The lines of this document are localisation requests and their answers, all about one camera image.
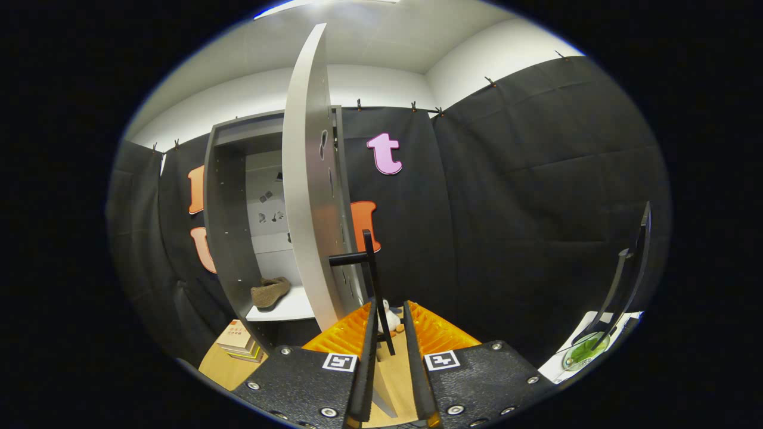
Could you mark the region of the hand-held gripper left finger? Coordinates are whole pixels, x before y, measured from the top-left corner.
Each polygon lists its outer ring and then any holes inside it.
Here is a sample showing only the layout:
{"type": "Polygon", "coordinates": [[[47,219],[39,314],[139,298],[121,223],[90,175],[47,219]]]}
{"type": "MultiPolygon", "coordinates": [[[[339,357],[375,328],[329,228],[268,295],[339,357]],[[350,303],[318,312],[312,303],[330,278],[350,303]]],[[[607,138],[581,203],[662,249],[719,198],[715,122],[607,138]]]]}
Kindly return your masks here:
{"type": "Polygon", "coordinates": [[[291,428],[360,428],[370,418],[378,305],[354,310],[303,347],[278,347],[232,391],[291,428]]]}

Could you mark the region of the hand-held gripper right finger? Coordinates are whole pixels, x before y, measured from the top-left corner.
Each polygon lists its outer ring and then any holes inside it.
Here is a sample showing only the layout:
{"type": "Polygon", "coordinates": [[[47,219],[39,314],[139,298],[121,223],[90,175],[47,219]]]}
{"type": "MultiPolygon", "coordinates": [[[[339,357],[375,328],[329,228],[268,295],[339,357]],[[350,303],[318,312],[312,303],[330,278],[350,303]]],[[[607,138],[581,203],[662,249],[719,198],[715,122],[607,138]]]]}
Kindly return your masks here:
{"type": "Polygon", "coordinates": [[[412,396],[428,428],[496,428],[556,393],[503,340],[475,340],[413,301],[403,311],[412,396]]]}

